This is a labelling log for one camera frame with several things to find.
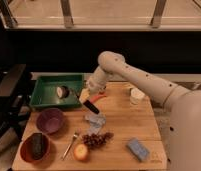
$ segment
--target dark bowl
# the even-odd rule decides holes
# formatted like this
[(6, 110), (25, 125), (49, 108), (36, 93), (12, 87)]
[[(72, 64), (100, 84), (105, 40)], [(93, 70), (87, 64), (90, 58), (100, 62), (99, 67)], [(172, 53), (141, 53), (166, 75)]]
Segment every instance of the dark bowl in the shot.
[(37, 128), (45, 133), (57, 132), (64, 124), (63, 112), (58, 108), (44, 109), (37, 118)]
[(23, 144), (21, 145), (20, 155), (21, 155), (21, 158), (25, 162), (36, 164), (36, 163), (41, 162), (49, 154), (49, 151), (50, 151), (50, 141), (49, 141), (49, 139), (48, 139), (47, 136), (45, 136), (44, 134), (42, 134), (42, 135), (43, 135), (43, 138), (44, 138), (44, 144), (43, 144), (44, 145), (44, 154), (38, 160), (35, 160), (33, 158), (33, 154), (32, 154), (32, 135), (30, 137), (28, 137), (23, 142)]

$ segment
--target grape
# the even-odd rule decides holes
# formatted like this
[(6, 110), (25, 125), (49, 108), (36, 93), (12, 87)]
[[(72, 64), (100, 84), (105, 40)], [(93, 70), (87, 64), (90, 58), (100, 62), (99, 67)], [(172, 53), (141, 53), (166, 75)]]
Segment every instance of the grape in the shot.
[(83, 143), (89, 149), (95, 149), (102, 147), (108, 140), (110, 140), (114, 136), (111, 132), (106, 132), (105, 134), (92, 134), (92, 135), (83, 135), (82, 140)]

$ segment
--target green tray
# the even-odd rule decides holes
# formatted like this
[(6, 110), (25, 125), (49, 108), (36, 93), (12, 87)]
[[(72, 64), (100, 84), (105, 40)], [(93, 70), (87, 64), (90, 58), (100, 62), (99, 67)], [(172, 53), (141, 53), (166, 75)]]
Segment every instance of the green tray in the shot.
[(79, 100), (72, 94), (67, 98), (60, 99), (56, 93), (57, 86), (67, 86), (80, 94), (84, 86), (84, 77), (82, 74), (40, 76), (35, 83), (30, 106), (36, 109), (46, 107), (81, 107)]

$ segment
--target floor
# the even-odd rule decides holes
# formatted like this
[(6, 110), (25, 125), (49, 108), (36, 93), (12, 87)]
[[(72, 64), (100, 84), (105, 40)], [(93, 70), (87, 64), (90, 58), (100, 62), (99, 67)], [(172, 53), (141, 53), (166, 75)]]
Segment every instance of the floor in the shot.
[[(189, 89), (201, 89), (201, 83), (179, 83)], [(156, 116), (158, 127), (161, 133), (161, 137), (167, 151), (169, 142), (168, 142), (168, 131), (169, 131), (169, 116), (170, 114), (159, 107), (159, 105), (152, 101), (153, 110)], [(9, 130), (1, 139), (0, 139), (0, 171), (6, 171), (12, 166), (19, 141), (13, 132)]]
[[(157, 0), (70, 0), (74, 25), (149, 26)], [(63, 26), (60, 0), (13, 0), (19, 26)], [(162, 25), (201, 26), (201, 9), (192, 0), (167, 0)]]

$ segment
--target purple bowl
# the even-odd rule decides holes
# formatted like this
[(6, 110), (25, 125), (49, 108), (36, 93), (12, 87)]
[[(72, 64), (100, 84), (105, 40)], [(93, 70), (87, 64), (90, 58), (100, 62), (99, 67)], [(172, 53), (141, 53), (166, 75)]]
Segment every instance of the purple bowl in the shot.
[(37, 118), (37, 128), (46, 134), (58, 131), (64, 123), (63, 112), (58, 108), (44, 109)]

